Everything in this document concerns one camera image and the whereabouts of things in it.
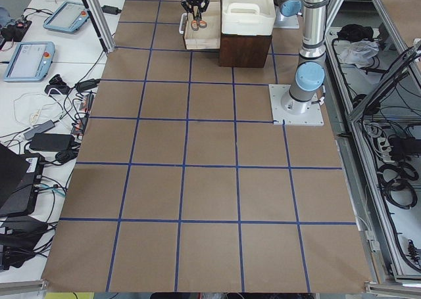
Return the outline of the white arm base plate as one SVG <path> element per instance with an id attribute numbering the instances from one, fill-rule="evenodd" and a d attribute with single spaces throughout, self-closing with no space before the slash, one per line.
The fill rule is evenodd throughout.
<path id="1" fill-rule="evenodd" d="M 323 126 L 321 106 L 315 93 L 307 102 L 298 102 L 289 94 L 290 85 L 270 84 L 269 97 L 274 125 Z"/>

